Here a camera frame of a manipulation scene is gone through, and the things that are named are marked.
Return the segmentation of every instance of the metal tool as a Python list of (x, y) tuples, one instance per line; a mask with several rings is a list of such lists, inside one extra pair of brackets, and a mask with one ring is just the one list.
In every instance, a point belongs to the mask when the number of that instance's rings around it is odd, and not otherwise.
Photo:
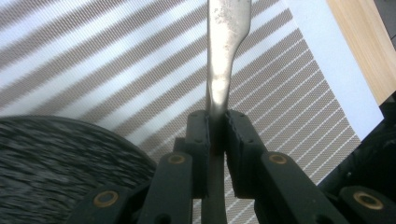
[(208, 197), (203, 223), (227, 223), (224, 202), (224, 134), (233, 58), (250, 30), (250, 0), (208, 0), (206, 110), (211, 139)]

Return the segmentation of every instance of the wooden board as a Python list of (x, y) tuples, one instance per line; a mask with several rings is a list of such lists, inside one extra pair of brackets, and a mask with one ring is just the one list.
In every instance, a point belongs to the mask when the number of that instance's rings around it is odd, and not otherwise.
[(381, 105), (396, 91), (396, 51), (373, 0), (327, 0), (364, 77)]

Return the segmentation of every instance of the black plastic bracket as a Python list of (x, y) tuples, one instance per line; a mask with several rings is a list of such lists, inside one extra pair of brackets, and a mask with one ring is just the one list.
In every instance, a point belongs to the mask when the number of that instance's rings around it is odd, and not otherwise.
[(341, 189), (341, 211), (351, 223), (382, 223), (396, 221), (396, 204), (381, 193), (361, 186)]
[(149, 182), (135, 189), (102, 186), (84, 197), (66, 223), (130, 223), (137, 220), (148, 190)]
[(138, 224), (191, 223), (192, 158), (183, 152), (161, 157)]
[(207, 195), (207, 175), (209, 161), (208, 119), (204, 110), (189, 114), (185, 138), (177, 138), (174, 151), (182, 151), (192, 156), (193, 198), (203, 199)]
[[(262, 187), (255, 209), (260, 223), (268, 215), (276, 223), (348, 223), (291, 157), (267, 152), (261, 162)], [(272, 209), (266, 206), (268, 200)]]
[(253, 199), (255, 189), (259, 186), (257, 170), (260, 156), (267, 149), (248, 116), (229, 110), (227, 119), (227, 165), (233, 180), (233, 190), (238, 198)]

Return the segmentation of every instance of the brass rivet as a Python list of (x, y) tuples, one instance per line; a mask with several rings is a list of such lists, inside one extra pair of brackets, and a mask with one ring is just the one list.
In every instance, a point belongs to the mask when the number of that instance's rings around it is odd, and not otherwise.
[(282, 155), (277, 155), (273, 154), (269, 157), (271, 162), (277, 163), (277, 164), (285, 164), (288, 160)]
[(384, 207), (384, 204), (382, 204), (376, 197), (363, 191), (355, 192), (353, 194), (353, 198), (359, 204), (373, 210), (381, 210)]
[(96, 207), (109, 207), (111, 204), (115, 203), (119, 198), (119, 194), (113, 190), (106, 190), (98, 193), (93, 199), (93, 204)]
[(183, 156), (180, 155), (172, 155), (168, 158), (168, 162), (172, 164), (180, 164), (186, 160)]

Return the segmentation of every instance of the white surface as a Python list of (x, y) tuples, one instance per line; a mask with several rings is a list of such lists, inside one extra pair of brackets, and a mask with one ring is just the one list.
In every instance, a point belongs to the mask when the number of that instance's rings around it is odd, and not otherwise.
[(351, 127), (362, 140), (383, 119), (325, 0), (286, 0)]

